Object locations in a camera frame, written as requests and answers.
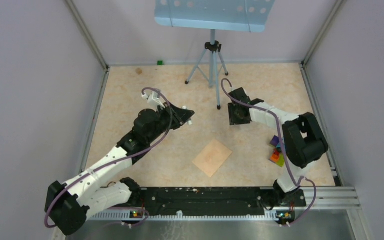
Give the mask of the green white glue stick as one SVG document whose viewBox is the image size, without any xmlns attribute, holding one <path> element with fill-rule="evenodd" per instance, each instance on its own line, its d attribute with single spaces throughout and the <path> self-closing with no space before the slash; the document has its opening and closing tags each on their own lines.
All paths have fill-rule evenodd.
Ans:
<svg viewBox="0 0 384 240">
<path fill-rule="evenodd" d="M 182 106 L 182 109 L 185 111 L 184 114 L 184 123 L 187 125 L 192 125 L 192 117 L 194 116 L 195 112 L 193 110 L 188 109 L 185 105 Z"/>
</svg>

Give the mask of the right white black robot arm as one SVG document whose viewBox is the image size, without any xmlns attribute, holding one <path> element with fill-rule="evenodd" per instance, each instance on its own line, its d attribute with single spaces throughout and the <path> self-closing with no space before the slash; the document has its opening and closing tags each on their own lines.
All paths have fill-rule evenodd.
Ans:
<svg viewBox="0 0 384 240">
<path fill-rule="evenodd" d="M 241 87 L 228 93 L 229 123 L 232 126 L 264 124 L 277 131 L 284 170 L 273 184 L 272 204 L 287 206 L 316 161 L 329 149 L 315 115 L 290 113 L 256 98 L 251 100 Z"/>
</svg>

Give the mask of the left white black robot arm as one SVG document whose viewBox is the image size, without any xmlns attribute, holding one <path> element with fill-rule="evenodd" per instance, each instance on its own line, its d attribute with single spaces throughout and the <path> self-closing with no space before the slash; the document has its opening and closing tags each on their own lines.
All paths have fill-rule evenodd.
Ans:
<svg viewBox="0 0 384 240">
<path fill-rule="evenodd" d="M 132 167 L 168 135 L 189 122 L 195 112 L 171 103 L 141 110 L 133 127 L 105 156 L 75 177 L 53 182 L 47 190 L 44 225 L 66 235 L 76 233 L 87 220 L 113 206 L 134 207 L 140 202 L 134 180 L 104 187 L 121 171 Z"/>
</svg>

